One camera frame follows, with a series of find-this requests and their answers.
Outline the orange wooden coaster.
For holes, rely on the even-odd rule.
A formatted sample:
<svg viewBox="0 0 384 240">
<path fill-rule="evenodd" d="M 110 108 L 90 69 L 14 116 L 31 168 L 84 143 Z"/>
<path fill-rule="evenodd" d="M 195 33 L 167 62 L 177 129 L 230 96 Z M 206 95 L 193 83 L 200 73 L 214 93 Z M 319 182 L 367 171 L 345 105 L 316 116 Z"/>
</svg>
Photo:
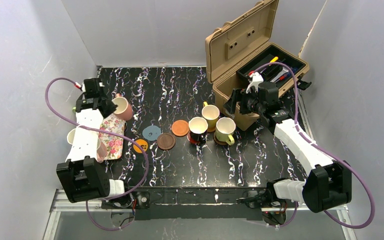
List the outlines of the orange wooden coaster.
<svg viewBox="0 0 384 240">
<path fill-rule="evenodd" d="M 176 120 L 171 125 L 171 131 L 172 133 L 177 137 L 184 137 L 186 136 L 190 129 L 189 129 L 189 123 L 185 120 Z"/>
</svg>

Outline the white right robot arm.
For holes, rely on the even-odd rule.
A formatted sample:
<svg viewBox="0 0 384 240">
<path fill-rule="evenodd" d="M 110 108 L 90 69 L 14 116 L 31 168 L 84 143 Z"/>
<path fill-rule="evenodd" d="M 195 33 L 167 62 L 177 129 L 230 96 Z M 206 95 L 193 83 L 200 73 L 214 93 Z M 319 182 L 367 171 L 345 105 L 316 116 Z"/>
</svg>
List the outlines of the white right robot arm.
<svg viewBox="0 0 384 240">
<path fill-rule="evenodd" d="M 292 114 L 282 107 L 279 90 L 273 82 L 262 82 L 257 89 L 234 88 L 228 101 L 223 105 L 226 112 L 242 115 L 259 115 L 263 125 L 281 140 L 303 166 L 305 181 L 280 178 L 267 183 L 265 191 L 238 203 L 249 207 L 264 205 L 281 200 L 304 203 L 314 213 L 344 205 L 352 200 L 352 173 L 344 164 L 314 147 L 307 141 L 308 135 L 295 123 Z"/>
</svg>

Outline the orange smiley coaster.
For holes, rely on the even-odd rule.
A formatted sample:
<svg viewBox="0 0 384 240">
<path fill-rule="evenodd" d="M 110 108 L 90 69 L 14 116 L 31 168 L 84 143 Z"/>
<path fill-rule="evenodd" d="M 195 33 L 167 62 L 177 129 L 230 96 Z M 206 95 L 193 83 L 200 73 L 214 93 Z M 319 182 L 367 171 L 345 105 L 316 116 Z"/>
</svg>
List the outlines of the orange smiley coaster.
<svg viewBox="0 0 384 240">
<path fill-rule="evenodd" d="M 149 148 L 148 142 L 142 138 L 137 138 L 134 142 L 137 143 L 144 151 L 147 151 Z M 143 154 L 136 144 L 133 144 L 133 150 L 138 154 Z"/>
</svg>

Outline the dark brown coaster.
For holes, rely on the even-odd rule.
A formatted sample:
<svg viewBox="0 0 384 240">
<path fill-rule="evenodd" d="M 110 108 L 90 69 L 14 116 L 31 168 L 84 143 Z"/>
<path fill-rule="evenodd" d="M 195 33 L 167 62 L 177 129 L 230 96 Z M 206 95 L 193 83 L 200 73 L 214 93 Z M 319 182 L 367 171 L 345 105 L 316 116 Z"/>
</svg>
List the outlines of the dark brown coaster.
<svg viewBox="0 0 384 240">
<path fill-rule="evenodd" d="M 176 137 L 171 133 L 162 133 L 157 138 L 157 146 L 161 150 L 170 150 L 176 144 Z"/>
</svg>

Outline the red coaster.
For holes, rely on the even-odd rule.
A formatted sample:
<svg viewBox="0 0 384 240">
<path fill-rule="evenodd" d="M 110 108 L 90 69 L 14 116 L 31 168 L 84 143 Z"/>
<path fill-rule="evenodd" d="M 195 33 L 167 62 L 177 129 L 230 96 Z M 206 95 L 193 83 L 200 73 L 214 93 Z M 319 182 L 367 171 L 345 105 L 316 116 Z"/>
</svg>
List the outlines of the red coaster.
<svg viewBox="0 0 384 240">
<path fill-rule="evenodd" d="M 193 134 L 192 132 L 189 132 L 187 134 L 187 139 L 193 145 L 199 145 L 200 144 L 199 137 L 200 137 L 199 135 Z"/>
</svg>

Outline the dark walnut coaster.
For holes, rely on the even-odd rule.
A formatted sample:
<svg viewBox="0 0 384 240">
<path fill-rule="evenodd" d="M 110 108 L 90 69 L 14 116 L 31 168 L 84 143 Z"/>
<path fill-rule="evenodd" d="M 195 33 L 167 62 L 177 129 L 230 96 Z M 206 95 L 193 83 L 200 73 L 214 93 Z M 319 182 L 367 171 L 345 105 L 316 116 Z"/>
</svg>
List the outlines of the dark walnut coaster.
<svg viewBox="0 0 384 240">
<path fill-rule="evenodd" d="M 224 141 L 219 141 L 218 138 L 216 137 L 216 133 L 214 132 L 213 133 L 213 140 L 218 144 L 218 145 L 221 145 L 221 146 L 226 146 L 228 145 L 228 143 L 224 142 Z"/>
</svg>

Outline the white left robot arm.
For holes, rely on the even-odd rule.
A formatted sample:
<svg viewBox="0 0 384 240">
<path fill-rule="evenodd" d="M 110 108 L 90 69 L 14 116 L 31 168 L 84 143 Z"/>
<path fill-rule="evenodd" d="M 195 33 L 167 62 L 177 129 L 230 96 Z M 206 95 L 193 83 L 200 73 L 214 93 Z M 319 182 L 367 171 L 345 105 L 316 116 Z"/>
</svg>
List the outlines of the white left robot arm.
<svg viewBox="0 0 384 240">
<path fill-rule="evenodd" d="M 71 203 L 98 198 L 111 198 L 124 194 L 121 180 L 109 179 L 100 165 L 107 149 L 99 138 L 98 129 L 110 116 L 116 105 L 104 93 L 98 78 L 85 79 L 76 100 L 76 122 L 70 152 L 63 163 L 56 167 L 56 174 Z"/>
</svg>

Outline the olive mug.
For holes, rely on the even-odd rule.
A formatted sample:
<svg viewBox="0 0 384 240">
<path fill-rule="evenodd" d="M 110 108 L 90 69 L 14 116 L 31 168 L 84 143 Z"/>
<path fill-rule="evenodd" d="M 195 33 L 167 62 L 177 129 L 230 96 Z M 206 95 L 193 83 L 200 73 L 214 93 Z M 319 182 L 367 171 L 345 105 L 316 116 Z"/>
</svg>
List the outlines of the olive mug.
<svg viewBox="0 0 384 240">
<path fill-rule="evenodd" d="M 208 123 L 203 117 L 194 117 L 188 122 L 189 132 L 199 136 L 200 144 L 206 141 Z"/>
</svg>

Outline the peach mug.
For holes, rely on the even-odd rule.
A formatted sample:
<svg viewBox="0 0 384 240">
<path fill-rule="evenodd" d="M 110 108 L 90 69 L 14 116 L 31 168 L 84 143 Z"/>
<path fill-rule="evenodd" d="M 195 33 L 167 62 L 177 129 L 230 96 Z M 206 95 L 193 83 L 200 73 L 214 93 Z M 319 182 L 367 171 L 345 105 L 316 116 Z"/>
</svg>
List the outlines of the peach mug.
<svg viewBox="0 0 384 240">
<path fill-rule="evenodd" d="M 216 105 L 203 102 L 203 108 L 201 110 L 202 117 L 208 124 L 208 131 L 214 132 L 216 130 L 216 124 L 220 117 L 220 110 Z"/>
</svg>

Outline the pink mug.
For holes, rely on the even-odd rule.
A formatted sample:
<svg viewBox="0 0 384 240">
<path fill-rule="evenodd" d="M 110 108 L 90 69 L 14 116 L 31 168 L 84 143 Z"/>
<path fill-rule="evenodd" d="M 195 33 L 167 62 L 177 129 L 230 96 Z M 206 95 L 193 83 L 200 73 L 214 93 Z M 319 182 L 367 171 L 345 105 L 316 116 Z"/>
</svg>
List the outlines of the pink mug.
<svg viewBox="0 0 384 240">
<path fill-rule="evenodd" d="M 129 101 L 120 93 L 115 95 L 112 102 L 116 105 L 116 110 L 113 114 L 123 121 L 129 121 L 133 118 L 133 109 Z"/>
</svg>

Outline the blue mug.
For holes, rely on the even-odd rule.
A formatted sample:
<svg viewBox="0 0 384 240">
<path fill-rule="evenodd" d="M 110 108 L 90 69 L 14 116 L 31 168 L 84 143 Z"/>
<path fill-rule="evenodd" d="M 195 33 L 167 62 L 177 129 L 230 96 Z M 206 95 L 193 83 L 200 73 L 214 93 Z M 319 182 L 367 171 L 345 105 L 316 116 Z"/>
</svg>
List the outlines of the blue mug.
<svg viewBox="0 0 384 240">
<path fill-rule="evenodd" d="M 70 145 L 73 144 L 75 134 L 76 134 L 76 129 L 75 128 L 72 129 L 71 131 L 69 131 L 69 133 L 66 136 L 66 141 L 68 142 L 68 144 L 70 144 Z"/>
</svg>

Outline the yellow mug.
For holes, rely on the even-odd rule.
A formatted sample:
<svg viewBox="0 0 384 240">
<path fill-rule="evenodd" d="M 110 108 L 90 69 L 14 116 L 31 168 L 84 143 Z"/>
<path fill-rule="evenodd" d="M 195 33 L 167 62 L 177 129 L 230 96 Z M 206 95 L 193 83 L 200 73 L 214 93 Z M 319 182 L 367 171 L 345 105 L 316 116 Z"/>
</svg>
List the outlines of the yellow mug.
<svg viewBox="0 0 384 240">
<path fill-rule="evenodd" d="M 232 146 L 235 143 L 236 124 L 233 119 L 222 117 L 216 122 L 215 137 L 219 142 Z"/>
</svg>

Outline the blue grey coaster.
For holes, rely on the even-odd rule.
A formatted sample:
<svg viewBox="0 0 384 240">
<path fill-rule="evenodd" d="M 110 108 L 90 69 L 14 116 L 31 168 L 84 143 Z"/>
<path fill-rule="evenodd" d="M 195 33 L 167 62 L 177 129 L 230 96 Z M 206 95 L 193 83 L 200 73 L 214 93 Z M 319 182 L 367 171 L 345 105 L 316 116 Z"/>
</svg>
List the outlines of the blue grey coaster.
<svg viewBox="0 0 384 240">
<path fill-rule="evenodd" d="M 162 130 L 156 125 L 150 125 L 142 131 L 142 136 L 148 141 L 156 141 L 162 134 Z"/>
</svg>

